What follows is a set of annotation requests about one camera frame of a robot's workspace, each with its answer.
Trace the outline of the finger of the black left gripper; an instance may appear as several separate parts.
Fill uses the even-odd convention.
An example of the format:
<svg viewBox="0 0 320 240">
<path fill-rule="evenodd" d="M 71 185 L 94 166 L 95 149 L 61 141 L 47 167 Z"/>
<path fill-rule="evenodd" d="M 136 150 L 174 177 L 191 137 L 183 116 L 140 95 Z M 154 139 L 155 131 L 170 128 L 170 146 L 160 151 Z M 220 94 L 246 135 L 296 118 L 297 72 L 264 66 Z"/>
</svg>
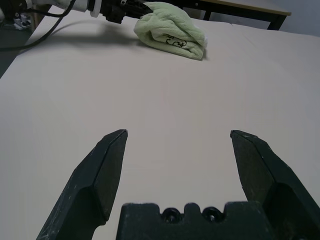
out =
<svg viewBox="0 0 320 240">
<path fill-rule="evenodd" d="M 149 8 L 141 0 L 126 0 L 124 6 L 127 9 L 148 9 Z"/>
<path fill-rule="evenodd" d="M 124 8 L 125 16 L 140 19 L 142 16 L 153 13 L 153 11 L 149 8 L 139 8 L 139 7 L 125 7 Z"/>
</svg>

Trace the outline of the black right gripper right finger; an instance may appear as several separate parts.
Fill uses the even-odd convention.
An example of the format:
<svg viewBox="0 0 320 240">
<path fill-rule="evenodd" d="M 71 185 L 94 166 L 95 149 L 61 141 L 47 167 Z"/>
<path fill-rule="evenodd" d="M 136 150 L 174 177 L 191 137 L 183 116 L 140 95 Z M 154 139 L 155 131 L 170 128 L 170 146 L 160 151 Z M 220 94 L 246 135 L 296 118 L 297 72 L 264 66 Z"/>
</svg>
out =
<svg viewBox="0 0 320 240">
<path fill-rule="evenodd" d="M 318 240 L 320 208 L 294 171 L 256 135 L 230 132 L 238 175 L 249 201 L 261 204 L 279 240 Z"/>
</svg>

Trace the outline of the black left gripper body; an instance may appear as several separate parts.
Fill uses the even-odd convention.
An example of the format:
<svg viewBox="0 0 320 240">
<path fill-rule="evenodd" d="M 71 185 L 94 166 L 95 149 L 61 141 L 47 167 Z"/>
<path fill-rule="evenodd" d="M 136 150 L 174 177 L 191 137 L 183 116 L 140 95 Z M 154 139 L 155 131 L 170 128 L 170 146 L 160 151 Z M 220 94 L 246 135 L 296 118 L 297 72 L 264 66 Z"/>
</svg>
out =
<svg viewBox="0 0 320 240">
<path fill-rule="evenodd" d="M 121 9 L 120 0 L 102 0 L 100 14 L 108 22 L 121 24 L 126 13 Z"/>
</svg>

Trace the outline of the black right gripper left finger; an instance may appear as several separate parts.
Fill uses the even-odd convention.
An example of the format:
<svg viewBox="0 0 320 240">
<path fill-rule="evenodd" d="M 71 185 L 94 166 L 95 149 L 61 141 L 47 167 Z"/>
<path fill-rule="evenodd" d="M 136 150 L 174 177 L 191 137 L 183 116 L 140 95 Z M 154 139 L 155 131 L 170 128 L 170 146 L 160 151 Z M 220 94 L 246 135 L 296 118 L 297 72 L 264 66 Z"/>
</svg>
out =
<svg viewBox="0 0 320 240">
<path fill-rule="evenodd" d="M 91 240 L 109 220 L 121 178 L 128 132 L 105 135 L 74 169 L 39 240 Z"/>
</svg>

